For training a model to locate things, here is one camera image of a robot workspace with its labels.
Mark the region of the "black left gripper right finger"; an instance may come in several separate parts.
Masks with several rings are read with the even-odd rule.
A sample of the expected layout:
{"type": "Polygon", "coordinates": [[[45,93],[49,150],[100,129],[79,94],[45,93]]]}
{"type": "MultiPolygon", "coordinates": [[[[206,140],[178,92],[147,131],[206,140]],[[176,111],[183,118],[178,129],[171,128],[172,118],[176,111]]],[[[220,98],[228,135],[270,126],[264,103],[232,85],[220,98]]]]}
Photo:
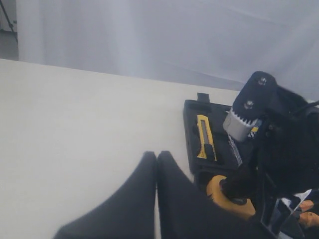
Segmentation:
{"type": "Polygon", "coordinates": [[[163,239],[267,239],[256,223],[215,205],[186,177],[169,151],[158,155],[158,204],[163,239]]]}

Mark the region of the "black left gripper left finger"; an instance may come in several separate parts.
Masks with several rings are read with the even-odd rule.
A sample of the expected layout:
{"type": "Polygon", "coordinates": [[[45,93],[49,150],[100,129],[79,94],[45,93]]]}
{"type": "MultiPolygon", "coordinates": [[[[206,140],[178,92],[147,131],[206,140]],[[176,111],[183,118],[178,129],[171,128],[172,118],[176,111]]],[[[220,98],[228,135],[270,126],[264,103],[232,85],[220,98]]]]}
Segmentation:
{"type": "Polygon", "coordinates": [[[56,239],[153,239],[157,158],[143,154],[126,182],[105,202],[62,226],[56,239]]]}

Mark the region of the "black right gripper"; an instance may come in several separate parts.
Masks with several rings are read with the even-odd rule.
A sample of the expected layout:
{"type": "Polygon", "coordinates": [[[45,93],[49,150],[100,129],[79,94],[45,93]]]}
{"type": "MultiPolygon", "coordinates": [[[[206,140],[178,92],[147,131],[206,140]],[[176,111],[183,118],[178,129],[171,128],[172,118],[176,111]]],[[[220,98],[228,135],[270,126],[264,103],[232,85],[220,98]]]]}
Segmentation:
{"type": "Polygon", "coordinates": [[[319,186],[319,109],[305,100],[280,102],[262,116],[255,166],[241,164],[222,183],[231,198],[257,200],[266,175],[278,191],[301,193],[319,186]]]}

